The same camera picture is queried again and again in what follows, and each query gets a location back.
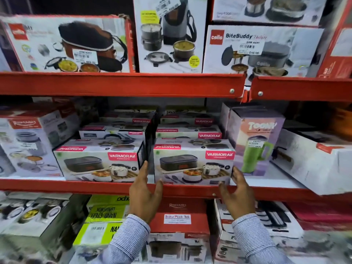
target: shelf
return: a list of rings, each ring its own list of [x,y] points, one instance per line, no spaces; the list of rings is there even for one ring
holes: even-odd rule
[[[3,95],[239,98],[245,77],[237,74],[1,72],[0,81]]]
[[[352,79],[257,77],[249,101],[352,101]]]
[[[148,188],[153,192],[155,185],[153,175],[148,176]],[[274,166],[269,167],[264,177],[247,177],[247,182],[254,189],[257,200],[269,201],[321,201],[321,202],[347,202],[352,204],[352,193],[343,195],[318,196],[302,186],[296,180],[287,177]],[[79,194],[115,194],[128,195],[128,183],[104,182],[74,182],[60,180],[27,180],[27,179],[1,179],[0,190],[29,191],[44,193],[79,193]],[[228,187],[230,192],[236,186]],[[184,186],[164,185],[163,196],[215,198],[220,197],[217,186]]]

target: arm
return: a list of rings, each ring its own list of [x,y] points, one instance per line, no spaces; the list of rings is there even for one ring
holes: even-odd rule
[[[256,214],[247,214],[232,223],[241,250],[252,264],[293,264],[276,247]]]
[[[130,211],[114,238],[91,264],[128,264],[142,250],[150,233],[149,223],[154,218],[163,196],[163,183],[156,183],[154,194],[147,187],[148,163],[144,162],[138,177],[130,187]]]

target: shirt cuff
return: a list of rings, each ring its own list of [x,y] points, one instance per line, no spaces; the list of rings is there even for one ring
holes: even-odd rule
[[[247,258],[265,248],[275,247],[269,232],[254,213],[236,219],[232,222],[232,228],[235,238]]]
[[[136,215],[129,214],[110,242],[133,261],[142,250],[150,233],[149,225]]]

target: person's right hand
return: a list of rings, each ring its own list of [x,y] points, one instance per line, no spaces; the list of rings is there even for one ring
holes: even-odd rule
[[[148,187],[148,162],[145,161],[139,170],[138,177],[130,187],[130,214],[140,217],[146,223],[150,223],[155,217],[156,211],[163,197],[163,182],[156,183],[154,194]]]
[[[222,182],[219,184],[219,188],[222,201],[225,203],[233,219],[236,220],[244,215],[255,213],[256,201],[254,199],[253,189],[247,184],[243,173],[234,166],[233,174],[237,184],[236,191],[230,194]]]

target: striped shirt sleeve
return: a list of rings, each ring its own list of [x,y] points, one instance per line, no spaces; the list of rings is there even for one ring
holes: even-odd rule
[[[293,264],[276,247],[256,214],[244,215],[232,223],[241,250],[252,264]]]
[[[114,239],[91,264],[131,263],[140,253],[150,233],[149,225],[135,215],[128,215]]]

